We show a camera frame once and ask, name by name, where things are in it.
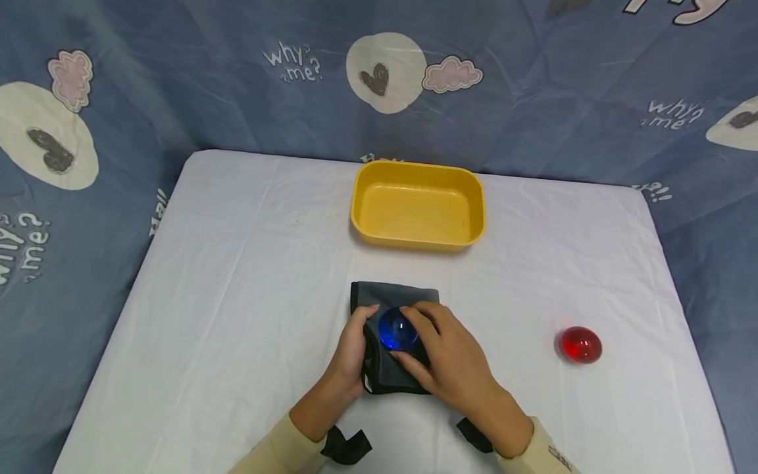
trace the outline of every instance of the table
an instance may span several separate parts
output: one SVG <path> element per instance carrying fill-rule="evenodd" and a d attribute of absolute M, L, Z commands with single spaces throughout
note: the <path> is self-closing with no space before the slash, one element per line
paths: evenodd
<path fill-rule="evenodd" d="M 584 474 L 733 472 L 639 192 L 481 175 L 482 240 L 418 253 L 360 241 L 359 166 L 189 159 L 55 474 L 226 472 L 321 375 L 358 280 L 437 288 Z M 600 361 L 556 355 L 571 325 L 600 336 Z M 339 427 L 374 446 L 352 472 L 498 472 L 459 419 L 432 397 L 366 395 Z"/>

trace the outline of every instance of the blue fabric backdrop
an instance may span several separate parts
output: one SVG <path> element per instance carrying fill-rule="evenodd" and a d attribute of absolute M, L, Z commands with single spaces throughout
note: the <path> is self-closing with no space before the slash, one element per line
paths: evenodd
<path fill-rule="evenodd" d="M 0 472 L 50 472 L 184 159 L 636 186 L 758 472 L 758 3 L 0 0 Z"/>

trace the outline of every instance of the black heart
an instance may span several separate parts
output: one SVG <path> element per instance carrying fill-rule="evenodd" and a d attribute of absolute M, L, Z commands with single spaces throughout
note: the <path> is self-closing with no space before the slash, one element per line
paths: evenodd
<path fill-rule="evenodd" d="M 732 117 L 729 124 L 734 128 L 740 129 L 756 122 L 758 122 L 758 112 L 742 112 Z"/>
<path fill-rule="evenodd" d="M 27 130 L 27 136 L 47 153 L 42 157 L 51 173 L 66 174 L 74 164 L 74 154 L 61 145 L 50 133 L 39 128 Z"/>
<path fill-rule="evenodd" d="M 361 82 L 374 94 L 384 97 L 387 94 L 387 84 L 390 82 L 390 70 L 385 64 L 374 64 L 374 75 L 361 71 Z"/>

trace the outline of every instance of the black strap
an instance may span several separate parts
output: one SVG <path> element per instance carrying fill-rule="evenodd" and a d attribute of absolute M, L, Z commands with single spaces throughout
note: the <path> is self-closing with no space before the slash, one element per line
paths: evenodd
<path fill-rule="evenodd" d="M 321 450 L 325 455 L 337 464 L 352 466 L 371 450 L 371 443 L 363 433 L 363 430 L 355 433 L 352 438 L 345 440 L 342 432 L 336 426 L 332 426 L 327 434 L 327 444 Z"/>
<path fill-rule="evenodd" d="M 462 419 L 456 426 L 463 435 L 463 438 L 466 438 L 466 441 L 473 444 L 474 447 L 482 453 L 489 454 L 494 450 L 490 440 L 488 440 L 487 437 L 474 426 L 474 423 L 468 421 L 468 418 Z"/>

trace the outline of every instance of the ball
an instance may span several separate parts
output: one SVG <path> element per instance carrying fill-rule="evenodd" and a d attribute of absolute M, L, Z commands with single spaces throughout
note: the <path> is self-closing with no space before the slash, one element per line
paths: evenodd
<path fill-rule="evenodd" d="M 400 308 L 389 308 L 379 319 L 379 337 L 390 350 L 408 350 L 418 340 L 418 333 Z"/>
<path fill-rule="evenodd" d="M 581 326 L 566 329 L 561 334 L 560 346 L 564 356 L 579 364 L 596 362 L 603 354 L 597 334 Z"/>

